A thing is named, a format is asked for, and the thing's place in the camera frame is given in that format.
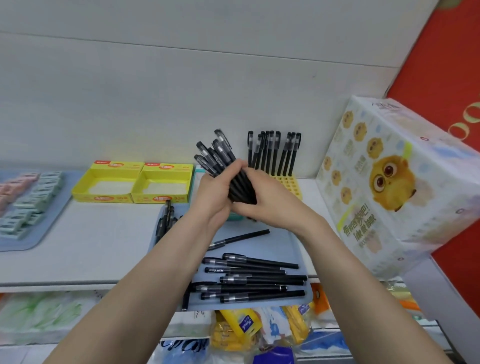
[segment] yellow pen holder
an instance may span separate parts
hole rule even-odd
[[[285,186],[290,192],[292,192],[300,200],[303,199],[300,186],[297,179],[294,176],[271,176]]]

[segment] cartoon bird illustration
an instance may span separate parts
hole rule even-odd
[[[352,191],[348,187],[343,187],[342,191],[340,191],[340,196],[342,197],[342,202],[348,205],[352,200]]]
[[[375,162],[370,173],[374,201],[385,210],[397,212],[417,191],[415,175],[401,156],[388,156]]]
[[[367,135],[367,124],[364,122],[359,122],[357,125],[355,125],[355,128],[353,129],[353,138],[357,142],[361,142],[365,135]]]
[[[367,154],[370,158],[377,159],[384,151],[384,144],[381,138],[372,138],[367,144]]]
[[[353,111],[345,111],[342,116],[342,125],[345,129],[348,129],[353,123]]]
[[[325,170],[330,170],[331,166],[332,166],[332,159],[329,156],[326,156],[325,159],[324,159]]]
[[[339,170],[335,170],[332,172],[332,183],[335,186],[338,186],[340,182],[342,181],[342,175]]]

